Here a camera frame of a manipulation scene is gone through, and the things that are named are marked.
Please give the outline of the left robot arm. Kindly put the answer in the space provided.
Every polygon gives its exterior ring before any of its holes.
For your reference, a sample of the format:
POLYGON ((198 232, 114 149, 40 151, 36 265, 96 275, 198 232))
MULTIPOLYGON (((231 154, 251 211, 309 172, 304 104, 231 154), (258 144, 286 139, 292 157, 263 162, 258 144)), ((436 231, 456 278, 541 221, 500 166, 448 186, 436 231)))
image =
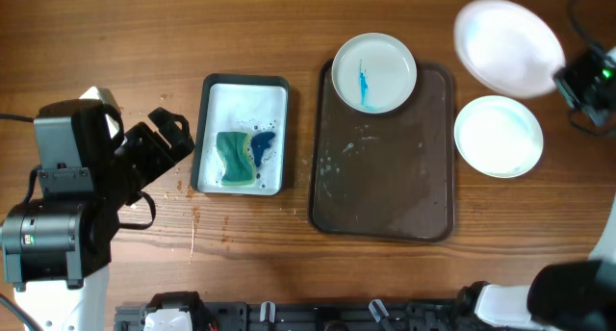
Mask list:
POLYGON ((189 122, 157 108, 149 128, 140 122, 111 133, 121 114, 101 100, 74 99, 41 108, 32 118, 39 165, 30 189, 1 223, 4 275, 14 298, 1 304, 27 330, 102 330, 110 278, 111 241, 119 210, 145 200, 145 187, 194 149, 189 122))

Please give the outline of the green and yellow sponge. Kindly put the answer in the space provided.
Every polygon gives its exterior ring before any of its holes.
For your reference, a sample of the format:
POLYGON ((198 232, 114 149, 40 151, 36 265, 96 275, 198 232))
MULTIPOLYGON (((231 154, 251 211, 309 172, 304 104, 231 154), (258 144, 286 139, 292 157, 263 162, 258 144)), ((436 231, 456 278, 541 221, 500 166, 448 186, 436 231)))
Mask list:
POLYGON ((224 186, 246 186, 256 179, 256 165, 248 153, 250 139, 244 132, 217 134, 216 148, 223 163, 221 183, 224 186))

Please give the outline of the white plate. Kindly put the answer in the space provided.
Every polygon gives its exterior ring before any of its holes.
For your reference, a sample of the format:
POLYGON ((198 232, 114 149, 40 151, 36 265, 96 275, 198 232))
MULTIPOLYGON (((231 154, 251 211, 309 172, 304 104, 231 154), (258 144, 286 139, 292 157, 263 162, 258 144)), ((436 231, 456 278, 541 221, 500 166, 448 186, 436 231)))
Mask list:
POLYGON ((538 15, 507 0, 474 0, 454 21, 456 54, 485 87, 529 99, 555 91, 563 48, 538 15))
POLYGON ((397 38, 366 33, 348 40, 332 63, 331 79, 340 98, 364 114, 391 112, 413 93, 419 78, 416 60, 397 38))
POLYGON ((544 149, 535 115, 523 104, 500 95, 468 103, 453 126, 460 156, 475 170, 495 178, 515 178, 531 171, 544 149))

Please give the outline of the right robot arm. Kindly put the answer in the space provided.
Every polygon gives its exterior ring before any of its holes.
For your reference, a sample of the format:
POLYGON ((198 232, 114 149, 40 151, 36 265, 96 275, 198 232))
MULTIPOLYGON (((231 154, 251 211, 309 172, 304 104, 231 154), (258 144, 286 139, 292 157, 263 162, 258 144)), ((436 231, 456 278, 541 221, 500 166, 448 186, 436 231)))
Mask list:
MULTIPOLYGON (((592 46, 554 76, 572 126, 615 135, 615 50, 592 46)), ((544 267, 528 286, 475 282, 449 313, 455 330, 615 331, 615 212, 585 261, 544 267)))

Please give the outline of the white plate top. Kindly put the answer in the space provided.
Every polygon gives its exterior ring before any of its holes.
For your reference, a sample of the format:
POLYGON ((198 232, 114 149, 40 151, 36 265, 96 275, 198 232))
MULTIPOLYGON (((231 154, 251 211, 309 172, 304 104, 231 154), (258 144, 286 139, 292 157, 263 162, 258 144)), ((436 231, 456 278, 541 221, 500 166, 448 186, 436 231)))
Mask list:
POLYGON ((340 98, 364 114, 391 112, 413 93, 419 78, 416 60, 397 38, 366 33, 348 40, 332 63, 331 79, 340 98))

